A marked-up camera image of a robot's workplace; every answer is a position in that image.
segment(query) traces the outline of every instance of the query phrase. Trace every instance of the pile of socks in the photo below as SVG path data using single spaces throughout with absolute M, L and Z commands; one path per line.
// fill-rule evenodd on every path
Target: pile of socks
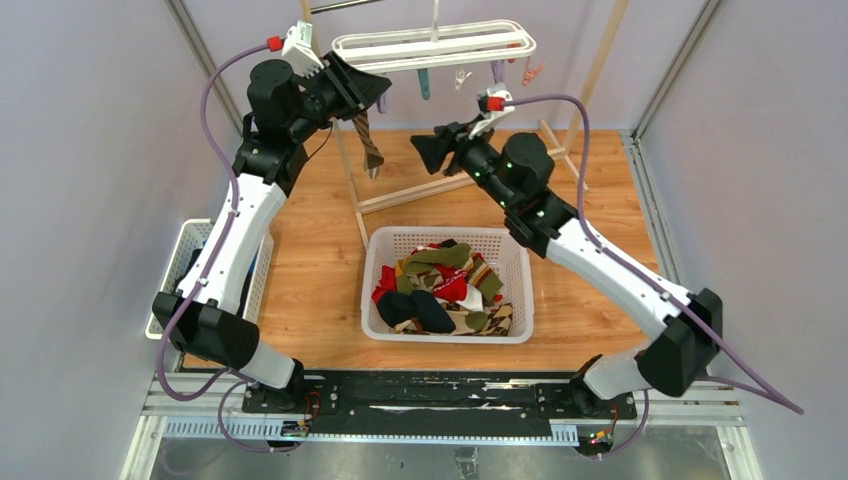
M 384 265 L 371 299 L 396 333 L 506 336 L 512 305 L 502 303 L 501 287 L 481 254 L 445 240 Z

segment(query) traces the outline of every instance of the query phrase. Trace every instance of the drying rack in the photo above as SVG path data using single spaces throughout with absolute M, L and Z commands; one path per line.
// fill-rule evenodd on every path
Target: drying rack
M 350 0 L 312 8 L 309 0 L 300 0 L 300 5 L 304 21 L 312 24 L 314 28 L 313 13 L 323 13 L 378 1 L 382 0 Z M 589 74 L 580 92 L 579 99 L 584 105 L 588 106 L 591 100 L 628 3 L 629 0 L 616 0 L 613 5 L 601 38 L 601 44 L 595 53 Z M 433 23 L 430 28 L 345 35 L 336 38 L 333 41 L 332 48 L 345 61 L 369 73 L 461 66 L 477 62 L 523 58 L 532 55 L 536 49 L 536 42 L 516 22 L 492 20 L 463 25 L 439 26 L 439 0 L 434 0 L 433 10 Z M 317 35 L 314 33 L 312 35 L 312 49 L 317 55 L 321 55 Z M 553 149 L 548 150 L 548 154 L 555 160 L 562 160 L 574 175 L 575 180 L 578 178 L 578 170 L 568 154 L 580 125 L 579 112 L 575 111 L 568 125 L 565 140 L 560 143 L 550 125 L 544 120 L 539 122 L 542 133 L 554 145 Z M 363 215 L 456 190 L 474 183 L 471 177 L 462 173 L 360 201 L 344 138 L 336 120 L 333 120 L 333 131 L 339 146 L 339 154 L 342 158 L 345 178 L 350 190 L 356 223 L 366 249 L 368 248 L 368 233 L 365 230 Z

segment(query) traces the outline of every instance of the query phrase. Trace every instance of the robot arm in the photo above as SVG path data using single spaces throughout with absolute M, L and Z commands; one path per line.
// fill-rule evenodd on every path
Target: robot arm
M 490 111 L 492 97 L 510 100 L 502 85 L 481 98 L 482 113 L 465 124 L 436 127 L 435 135 L 413 136 L 430 173 L 441 169 L 453 153 L 446 175 L 465 171 L 503 209 L 505 224 L 513 238 L 543 258 L 574 271 L 621 307 L 648 336 L 649 344 L 633 351 L 589 360 L 572 378 L 569 394 L 586 414 L 607 409 L 606 400 L 621 393 L 655 388 L 669 396 L 681 396 L 718 353 L 718 347 L 691 320 L 636 274 L 614 261 L 607 252 L 636 265 L 658 279 L 669 294 L 689 299 L 688 306 L 721 334 L 721 299 L 708 289 L 693 295 L 686 288 L 663 279 L 589 230 L 604 249 L 596 248 L 584 233 L 574 207 L 548 188 L 553 159 L 533 133 L 512 135 L 498 152 L 488 143 L 491 128 L 510 113 Z
M 309 160 L 304 142 L 368 109 L 391 81 L 360 72 L 334 52 L 318 59 L 309 47 L 311 26 L 292 27 L 283 59 L 256 65 L 247 89 L 252 112 L 242 125 L 243 142 L 233 170 L 239 210 L 229 232 L 232 186 L 197 262 L 174 293 L 159 292 L 153 313 L 163 328 L 194 286 L 202 285 L 170 337 L 179 350 L 239 370 L 257 380 L 270 401 L 285 409 L 302 396 L 303 365 L 263 342 L 259 328 L 238 317 L 239 299 L 250 264 L 263 235 L 291 195 Z M 211 250 L 226 235 L 208 278 L 200 278 Z

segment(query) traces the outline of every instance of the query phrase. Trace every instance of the gray wall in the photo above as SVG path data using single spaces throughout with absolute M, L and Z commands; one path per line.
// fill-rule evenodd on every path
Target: gray wall
M 743 396 L 768 479 L 848 471 L 846 24 L 841 0 L 726 1 L 644 142 L 685 280 L 807 410 Z
M 313 5 L 334 3 L 316 0 Z M 507 84 L 513 96 L 567 92 L 577 95 L 600 43 L 613 0 L 442 0 L 442 25 L 509 18 L 518 21 L 539 44 L 531 64 L 545 69 L 528 87 L 521 86 L 524 62 L 507 64 Z M 659 80 L 686 36 L 704 0 L 631 0 L 615 44 L 610 51 L 589 107 L 592 124 L 599 128 L 632 127 L 639 120 Z M 270 35 L 284 35 L 301 18 L 295 0 L 232 2 L 186 0 L 204 42 L 220 63 L 236 52 L 262 43 Z M 390 0 L 324 13 L 314 18 L 322 49 L 339 35 L 429 27 L 432 0 Z M 224 78 L 243 112 L 251 66 L 235 66 Z M 416 72 L 389 74 L 394 85 L 387 100 L 389 113 L 372 108 L 374 128 L 432 128 L 437 124 L 470 119 L 474 97 L 492 84 L 488 63 L 465 67 L 473 72 L 459 93 L 454 91 L 453 67 L 430 70 L 432 97 L 421 99 Z M 536 128 L 539 119 L 564 127 L 572 107 L 561 102 L 523 107 L 505 124 Z
M 224 192 L 204 76 L 162 1 L 4 2 L 0 64 L 0 477 L 117 478 L 169 252 Z

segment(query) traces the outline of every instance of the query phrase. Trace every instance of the purple clothespin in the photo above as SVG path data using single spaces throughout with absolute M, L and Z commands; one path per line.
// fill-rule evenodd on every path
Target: purple clothespin
M 503 60 L 492 60 L 492 77 L 495 83 L 504 83 L 504 74 L 506 73 L 506 63 Z
M 387 111 L 389 111 L 388 107 L 386 107 L 386 94 L 385 93 L 380 95 L 379 97 L 377 97 L 377 111 L 380 112 L 380 113 L 386 113 Z

